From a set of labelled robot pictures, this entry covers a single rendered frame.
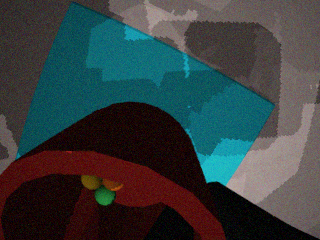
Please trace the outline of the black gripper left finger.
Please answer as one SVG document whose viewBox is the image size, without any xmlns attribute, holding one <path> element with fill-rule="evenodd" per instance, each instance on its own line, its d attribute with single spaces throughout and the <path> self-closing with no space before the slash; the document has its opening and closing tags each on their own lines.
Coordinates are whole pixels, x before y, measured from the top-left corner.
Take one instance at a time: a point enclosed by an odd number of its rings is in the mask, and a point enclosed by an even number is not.
<svg viewBox="0 0 320 240">
<path fill-rule="evenodd" d="M 144 240 L 193 240 L 195 229 L 187 223 L 180 213 L 165 205 L 159 219 L 149 229 Z"/>
</svg>

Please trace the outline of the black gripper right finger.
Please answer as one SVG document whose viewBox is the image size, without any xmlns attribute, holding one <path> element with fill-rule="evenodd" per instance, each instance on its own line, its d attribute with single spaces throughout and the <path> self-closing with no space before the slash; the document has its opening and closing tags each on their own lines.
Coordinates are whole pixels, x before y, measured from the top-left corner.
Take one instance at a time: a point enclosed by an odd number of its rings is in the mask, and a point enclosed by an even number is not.
<svg viewBox="0 0 320 240">
<path fill-rule="evenodd" d="M 219 181 L 208 181 L 227 240 L 320 240 L 277 219 Z"/>
</svg>

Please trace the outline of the dark red cup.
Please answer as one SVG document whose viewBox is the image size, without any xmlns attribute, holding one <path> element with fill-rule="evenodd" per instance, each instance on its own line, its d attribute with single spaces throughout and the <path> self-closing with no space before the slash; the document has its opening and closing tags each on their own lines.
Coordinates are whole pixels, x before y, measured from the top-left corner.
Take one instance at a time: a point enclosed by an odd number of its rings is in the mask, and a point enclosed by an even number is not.
<svg viewBox="0 0 320 240">
<path fill-rule="evenodd" d="M 101 205 L 83 175 L 124 187 Z M 183 125 L 155 105 L 112 103 L 4 169 L 0 240 L 144 240 L 165 205 L 192 225 L 193 240 L 227 240 Z"/>
</svg>

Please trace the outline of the green marble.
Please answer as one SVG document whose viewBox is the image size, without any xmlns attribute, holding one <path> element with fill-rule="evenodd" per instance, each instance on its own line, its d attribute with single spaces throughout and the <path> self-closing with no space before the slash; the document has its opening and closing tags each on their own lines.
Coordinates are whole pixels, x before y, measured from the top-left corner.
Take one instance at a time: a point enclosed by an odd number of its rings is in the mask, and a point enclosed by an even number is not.
<svg viewBox="0 0 320 240">
<path fill-rule="evenodd" d="M 101 187 L 95 189 L 95 197 L 97 203 L 101 205 L 109 205 L 115 203 L 116 192 L 108 191 L 108 189 L 105 188 L 105 185 L 101 185 Z"/>
</svg>

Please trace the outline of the yellow marble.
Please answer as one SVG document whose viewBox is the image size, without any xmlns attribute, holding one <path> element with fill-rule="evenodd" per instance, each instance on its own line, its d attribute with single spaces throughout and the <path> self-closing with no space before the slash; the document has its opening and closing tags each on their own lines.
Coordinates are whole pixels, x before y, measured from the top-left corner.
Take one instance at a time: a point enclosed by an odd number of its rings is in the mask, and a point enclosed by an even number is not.
<svg viewBox="0 0 320 240">
<path fill-rule="evenodd" d="M 103 179 L 99 176 L 83 175 L 81 176 L 81 183 L 83 183 L 85 188 L 96 189 L 103 185 Z"/>
</svg>

